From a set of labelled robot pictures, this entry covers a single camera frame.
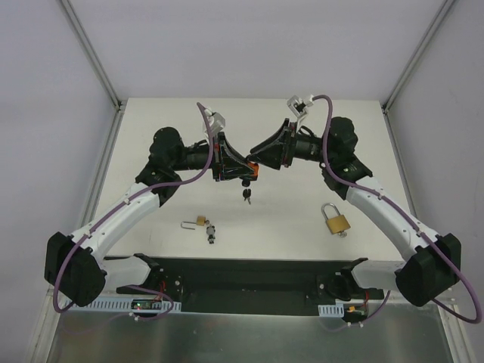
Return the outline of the black-headed key bunch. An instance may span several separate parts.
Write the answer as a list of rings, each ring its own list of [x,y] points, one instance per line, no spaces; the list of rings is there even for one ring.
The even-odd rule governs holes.
[[[243,199],[250,205],[252,190],[250,188],[251,181],[249,179],[243,179],[241,182],[243,189]]]

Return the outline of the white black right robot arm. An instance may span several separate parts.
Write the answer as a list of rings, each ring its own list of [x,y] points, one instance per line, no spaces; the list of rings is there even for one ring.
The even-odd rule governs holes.
[[[331,120],[326,141],[298,133],[294,123],[285,120],[276,133],[251,149],[248,160],[272,169],[288,167],[295,159],[319,163],[326,185],[363,212],[399,251],[401,262],[353,261],[342,269],[336,286],[327,288],[329,293],[349,300],[367,289],[395,290],[411,304],[423,306],[459,282],[461,243],[385,201],[383,187],[355,155],[357,142],[354,125],[345,117]]]

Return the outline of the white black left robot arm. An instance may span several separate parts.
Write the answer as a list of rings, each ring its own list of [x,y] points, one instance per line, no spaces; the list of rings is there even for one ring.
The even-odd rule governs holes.
[[[180,171],[208,169],[214,180],[241,179],[245,187],[258,178],[251,163],[228,144],[223,132],[211,144],[199,141],[187,147],[178,131],[165,127],[154,134],[146,166],[127,192],[97,219],[48,240],[45,280],[80,307],[93,302],[104,290],[138,288],[157,293],[162,284],[160,265],[143,253],[124,259],[105,257],[133,226],[161,206],[177,191]]]

